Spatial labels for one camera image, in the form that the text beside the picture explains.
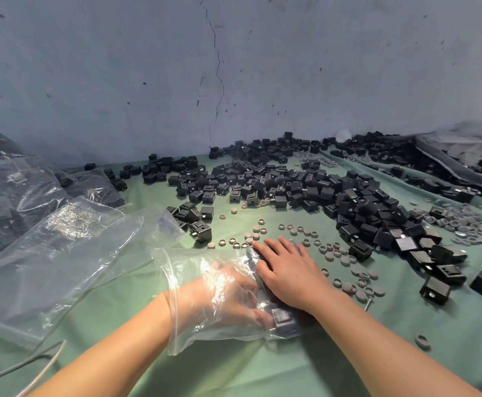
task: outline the forearm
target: forearm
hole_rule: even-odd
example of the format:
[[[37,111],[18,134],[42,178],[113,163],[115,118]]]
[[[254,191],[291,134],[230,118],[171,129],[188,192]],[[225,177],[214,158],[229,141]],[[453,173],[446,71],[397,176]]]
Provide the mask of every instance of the forearm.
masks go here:
[[[171,314],[164,294],[36,389],[31,397],[121,397],[165,349]]]
[[[334,289],[320,293],[311,313],[341,348],[374,397],[482,396]]]

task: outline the cable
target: cable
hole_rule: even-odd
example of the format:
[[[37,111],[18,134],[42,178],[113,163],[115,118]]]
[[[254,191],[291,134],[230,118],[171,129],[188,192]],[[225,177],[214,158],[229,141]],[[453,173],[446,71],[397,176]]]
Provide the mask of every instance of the cable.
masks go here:
[[[52,364],[53,362],[55,362],[54,361],[55,357],[58,357],[60,355],[60,353],[61,353],[61,351],[62,351],[62,349],[65,345],[66,345],[66,340],[59,341],[59,342],[55,343],[54,345],[52,345],[51,347],[48,347],[45,350],[42,350],[41,352],[32,355],[28,359],[23,360],[22,362],[19,362],[18,364],[13,365],[13,366],[11,366],[7,369],[4,369],[3,371],[0,372],[0,377],[8,375],[8,374],[20,369],[20,368],[25,367],[26,365],[29,365],[31,362],[34,362],[34,361],[36,361],[40,358],[43,358],[47,354],[48,351],[51,351],[52,349],[61,346],[61,348],[59,348],[59,350],[57,351],[55,356],[50,361],[50,363]]]
[[[61,344],[61,347],[59,348],[59,350],[55,353],[55,355],[53,356],[53,358],[47,363],[47,365],[44,367],[44,369],[42,369],[42,371],[37,375],[37,377],[35,379],[33,379],[33,381],[27,385],[25,387],[25,389],[23,389],[19,394],[16,395],[16,397],[24,397],[26,396],[29,391],[31,390],[31,388],[42,378],[42,376],[44,376],[44,374],[47,372],[48,369],[50,369],[50,367],[55,363],[55,361],[59,358],[59,355],[62,353],[62,350],[63,348],[65,347],[66,345],[66,340],[62,340],[62,344]]]

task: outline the hand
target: hand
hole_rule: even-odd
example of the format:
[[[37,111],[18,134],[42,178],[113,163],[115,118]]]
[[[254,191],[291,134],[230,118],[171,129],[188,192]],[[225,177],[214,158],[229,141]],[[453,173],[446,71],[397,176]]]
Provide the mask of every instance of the hand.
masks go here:
[[[272,327],[272,316],[255,309],[257,283],[240,270],[232,264],[215,262],[201,278],[178,289],[178,331],[203,321],[207,326],[252,323],[265,329]],[[169,304],[172,312],[173,301]]]
[[[256,273],[284,303],[311,313],[320,294],[331,290],[320,268],[303,245],[296,247],[284,237],[278,237],[278,241],[267,238],[264,243],[254,242],[252,246],[268,260],[272,270],[259,260]]]

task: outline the gray cable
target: gray cable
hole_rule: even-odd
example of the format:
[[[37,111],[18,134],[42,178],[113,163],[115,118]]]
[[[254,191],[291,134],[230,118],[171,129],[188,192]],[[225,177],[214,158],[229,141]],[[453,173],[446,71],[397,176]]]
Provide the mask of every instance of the gray cable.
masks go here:
[[[52,345],[51,347],[48,347],[46,348],[45,350],[42,350],[41,352],[37,353],[37,354],[34,354],[32,355],[31,357],[29,357],[28,359],[26,360],[23,360],[22,362],[19,362],[18,364],[16,365],[13,365],[7,369],[4,369],[3,371],[0,372],[0,377],[2,376],[5,376],[5,375],[8,375],[20,368],[23,368],[25,367],[26,365],[29,365],[30,363],[40,359],[40,358],[44,358],[44,356],[46,355],[46,353],[56,347],[59,347],[61,346],[63,343],[65,342],[65,340],[62,340],[62,341],[59,341],[57,343],[55,343],[54,345]]]

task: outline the table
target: table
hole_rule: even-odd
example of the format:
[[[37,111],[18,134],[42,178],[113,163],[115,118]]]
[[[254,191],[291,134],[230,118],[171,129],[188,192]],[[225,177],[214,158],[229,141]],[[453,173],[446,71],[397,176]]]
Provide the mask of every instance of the table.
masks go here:
[[[439,198],[356,162],[333,159],[341,166],[328,169],[329,173],[344,175],[347,170],[353,169],[359,173],[371,174],[381,181],[381,188],[385,192],[408,208],[411,207],[409,202],[412,200],[418,204],[418,208],[428,210],[431,204],[425,202],[424,198]],[[225,156],[210,160],[207,156],[198,156],[198,161],[211,172],[214,166],[230,162],[231,158]],[[287,166],[293,168],[297,164],[297,158],[289,158]],[[122,166],[123,164],[109,167],[118,173]],[[167,183],[146,185],[141,176],[135,176],[127,184],[129,188],[123,192],[123,196],[128,203],[133,203],[130,211],[147,207],[153,202],[178,206],[184,201],[176,196],[175,187],[168,186]],[[280,231],[277,226],[279,223],[291,223],[318,231],[319,239],[323,242],[341,241],[334,220],[321,211],[306,213],[301,208],[288,208],[277,212],[273,206],[244,210],[240,204],[230,204],[228,200],[228,197],[217,196],[213,204],[215,218],[211,227],[216,245],[221,238],[242,239],[244,233],[257,225],[260,218],[266,221],[268,237],[289,236],[288,231]],[[473,202],[475,211],[479,211],[476,205],[480,203],[482,199],[476,197]],[[238,208],[237,215],[230,213],[232,207]],[[227,219],[219,220],[220,214],[225,214]],[[438,231],[443,235],[444,243],[450,243],[452,234],[444,229],[438,228]],[[302,240],[300,236],[301,234],[297,237],[299,241]],[[187,237],[175,247],[192,246],[194,241]],[[227,244],[225,248],[231,248],[231,245]],[[469,246],[467,250],[469,258],[463,270],[470,282],[482,270],[482,245]],[[342,266],[338,259],[327,262],[314,246],[311,246],[310,252],[320,267],[329,270],[329,280],[339,277],[343,281],[356,281],[350,268]],[[466,285],[451,293],[451,300],[446,306],[437,307],[419,296],[424,279],[396,254],[374,252],[364,267],[374,268],[378,272],[379,280],[376,284],[386,291],[384,297],[374,300],[369,313],[412,343],[417,334],[425,335],[432,345],[429,354],[434,359],[482,390],[482,296]],[[41,347],[50,346],[62,339],[68,340],[50,375],[130,319],[166,286],[164,274],[151,263],[87,293]],[[24,355],[19,348],[0,340],[0,369],[21,360]],[[39,361],[1,379],[0,395],[18,392],[45,363]],[[355,370],[323,332],[277,342],[196,342],[178,356],[162,354],[131,393],[135,397],[304,394],[309,397],[368,395]]]

